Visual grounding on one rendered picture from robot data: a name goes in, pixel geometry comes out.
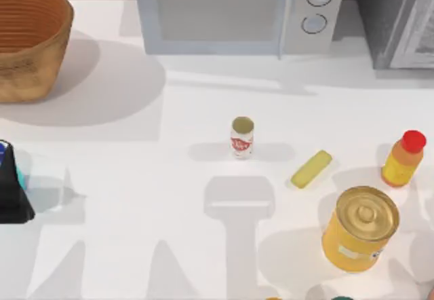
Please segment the microwave oven door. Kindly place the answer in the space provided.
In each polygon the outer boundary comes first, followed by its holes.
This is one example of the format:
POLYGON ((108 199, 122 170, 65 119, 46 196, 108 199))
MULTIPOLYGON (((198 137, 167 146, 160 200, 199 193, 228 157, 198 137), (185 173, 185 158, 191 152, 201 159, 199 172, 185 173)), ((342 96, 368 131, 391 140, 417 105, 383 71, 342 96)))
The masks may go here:
POLYGON ((137 0, 146 52, 280 55, 285 0, 137 0))

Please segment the orange bottle with red cap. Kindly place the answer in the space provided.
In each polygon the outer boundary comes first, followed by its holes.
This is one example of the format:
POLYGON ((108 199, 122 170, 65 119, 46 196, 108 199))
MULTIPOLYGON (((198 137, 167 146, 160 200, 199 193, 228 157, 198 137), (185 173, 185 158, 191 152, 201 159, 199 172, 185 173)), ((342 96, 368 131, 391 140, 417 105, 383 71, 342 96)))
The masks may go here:
POLYGON ((424 156, 426 136, 418 130, 407 130, 393 145, 381 169, 384 182, 392 187, 407 185, 424 156))

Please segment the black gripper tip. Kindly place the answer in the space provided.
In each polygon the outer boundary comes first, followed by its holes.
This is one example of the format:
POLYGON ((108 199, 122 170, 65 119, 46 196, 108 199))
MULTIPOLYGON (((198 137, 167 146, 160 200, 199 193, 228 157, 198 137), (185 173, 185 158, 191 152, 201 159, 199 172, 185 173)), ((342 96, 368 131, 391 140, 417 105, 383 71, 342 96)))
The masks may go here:
POLYGON ((0 140, 0 224, 24 224, 35 211, 18 179, 12 144, 0 140))

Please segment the red and white can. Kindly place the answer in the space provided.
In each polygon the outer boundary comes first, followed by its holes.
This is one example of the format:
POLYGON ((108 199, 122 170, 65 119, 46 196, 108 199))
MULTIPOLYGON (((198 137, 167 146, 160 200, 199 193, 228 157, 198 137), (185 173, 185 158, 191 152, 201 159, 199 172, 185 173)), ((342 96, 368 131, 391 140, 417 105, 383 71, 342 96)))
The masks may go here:
POLYGON ((252 154, 254 142, 254 122, 246 116, 236 117, 231 124, 231 149, 239 159, 247 159, 252 154))

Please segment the large yellow tin can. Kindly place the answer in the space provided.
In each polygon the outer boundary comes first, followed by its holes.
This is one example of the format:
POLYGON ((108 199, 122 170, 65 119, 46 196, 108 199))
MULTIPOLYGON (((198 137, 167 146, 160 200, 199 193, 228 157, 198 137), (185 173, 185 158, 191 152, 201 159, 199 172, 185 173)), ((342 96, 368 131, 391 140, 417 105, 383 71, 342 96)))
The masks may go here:
POLYGON ((399 226, 399 211, 382 191, 357 186, 342 192, 321 243, 324 255, 346 272, 370 269, 399 226))

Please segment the brown woven basket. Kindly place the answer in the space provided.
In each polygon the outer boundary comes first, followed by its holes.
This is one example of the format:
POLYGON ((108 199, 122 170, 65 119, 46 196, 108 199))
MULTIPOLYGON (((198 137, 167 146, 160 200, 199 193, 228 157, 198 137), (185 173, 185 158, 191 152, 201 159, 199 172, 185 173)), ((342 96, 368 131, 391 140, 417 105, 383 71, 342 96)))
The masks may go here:
POLYGON ((69 0, 0 0, 0 103, 36 101, 51 92, 73 19, 69 0))

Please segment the yellow-green bread stick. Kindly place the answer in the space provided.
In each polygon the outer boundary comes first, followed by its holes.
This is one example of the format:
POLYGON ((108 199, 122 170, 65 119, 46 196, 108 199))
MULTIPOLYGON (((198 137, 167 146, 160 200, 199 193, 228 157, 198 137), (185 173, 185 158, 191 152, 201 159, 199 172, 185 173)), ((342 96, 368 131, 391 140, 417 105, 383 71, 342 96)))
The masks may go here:
POLYGON ((311 183, 332 161, 332 156, 324 151, 318 151, 307 160, 292 175, 290 182, 299 189, 305 188, 311 183))

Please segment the pale microwave oven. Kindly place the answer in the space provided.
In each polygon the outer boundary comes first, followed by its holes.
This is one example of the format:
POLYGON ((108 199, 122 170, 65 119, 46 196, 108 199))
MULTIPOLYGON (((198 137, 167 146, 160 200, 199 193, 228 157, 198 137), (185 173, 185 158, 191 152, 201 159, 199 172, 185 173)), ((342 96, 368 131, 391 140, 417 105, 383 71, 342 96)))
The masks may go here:
POLYGON ((341 2, 342 0, 332 0, 323 7, 313 7, 307 0, 292 0, 283 56, 326 52, 333 38, 341 2), (301 29, 301 22, 305 17, 315 14, 325 16, 328 25, 318 34, 306 34, 301 29))

